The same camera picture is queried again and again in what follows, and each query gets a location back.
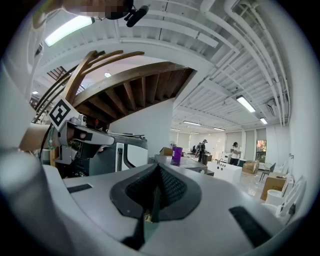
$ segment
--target ceiling duct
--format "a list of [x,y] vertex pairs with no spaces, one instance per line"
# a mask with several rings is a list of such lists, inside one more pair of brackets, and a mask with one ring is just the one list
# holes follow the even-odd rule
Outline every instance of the ceiling duct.
[[[288,102],[287,95],[285,95],[285,94],[283,95],[283,101],[284,101],[284,116],[288,117],[289,116],[289,102]],[[270,99],[266,103],[266,106],[273,117],[279,117],[279,112],[277,109],[275,98]]]

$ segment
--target camera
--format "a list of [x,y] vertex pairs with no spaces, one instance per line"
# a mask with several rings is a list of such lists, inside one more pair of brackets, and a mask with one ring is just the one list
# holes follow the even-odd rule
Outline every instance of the camera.
[[141,8],[137,10],[133,0],[127,0],[123,7],[123,11],[112,12],[106,18],[108,20],[118,20],[126,16],[124,18],[126,26],[132,28],[149,11],[149,7],[146,5],[141,6]]

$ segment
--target window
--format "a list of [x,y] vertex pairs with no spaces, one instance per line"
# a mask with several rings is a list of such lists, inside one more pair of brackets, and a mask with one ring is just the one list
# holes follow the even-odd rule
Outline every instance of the window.
[[266,152],[267,152],[267,141],[266,140],[257,140],[256,141],[255,160],[258,160],[260,163],[265,163],[266,162]]
[[184,150],[189,150],[190,134],[179,132],[176,145]]

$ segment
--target white chair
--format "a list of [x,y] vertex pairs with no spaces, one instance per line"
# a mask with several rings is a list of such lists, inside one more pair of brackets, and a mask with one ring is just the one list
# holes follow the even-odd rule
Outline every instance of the white chair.
[[305,186],[306,179],[302,175],[296,182],[292,190],[285,197],[282,204],[275,206],[269,203],[263,203],[262,205],[267,208],[272,214],[274,214],[274,216],[279,219],[284,225],[286,225],[290,220],[291,215],[293,215],[293,213],[289,213],[289,209],[293,205],[297,207],[297,203],[300,203]]
[[273,172],[274,172],[274,173],[287,174],[288,165],[289,165],[289,161],[285,161],[282,166],[276,166],[276,167],[274,167]]
[[267,196],[266,196],[265,203],[266,204],[270,204],[270,205],[274,205],[274,206],[281,205],[285,200],[284,196],[285,196],[285,193],[286,193],[286,191],[288,189],[288,185],[289,185],[291,179],[292,179],[291,174],[290,173],[287,174],[284,186],[282,188],[282,191],[269,189],[267,191]]

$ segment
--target purple container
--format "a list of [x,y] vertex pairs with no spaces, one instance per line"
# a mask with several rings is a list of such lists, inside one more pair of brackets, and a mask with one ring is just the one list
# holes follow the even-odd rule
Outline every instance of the purple container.
[[180,165],[180,159],[181,159],[181,154],[182,154],[182,147],[177,147],[174,146],[172,148],[172,165]]

